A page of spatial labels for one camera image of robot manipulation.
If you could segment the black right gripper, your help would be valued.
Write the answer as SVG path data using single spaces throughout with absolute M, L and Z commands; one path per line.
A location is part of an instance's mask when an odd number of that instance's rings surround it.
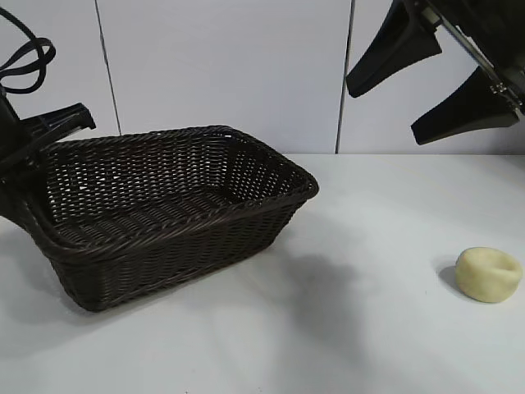
M 505 128 L 524 112 L 523 1 L 393 1 L 374 40 L 346 76 L 360 97 L 406 67 L 442 53 L 444 27 L 478 68 L 412 125 L 417 144 Z

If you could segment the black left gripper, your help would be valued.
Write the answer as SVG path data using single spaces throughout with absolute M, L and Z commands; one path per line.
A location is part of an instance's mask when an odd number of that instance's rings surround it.
M 82 103 L 21 119 L 1 94 L 1 216 L 10 222 L 36 222 L 34 198 L 42 190 L 42 160 L 49 145 L 95 121 Z

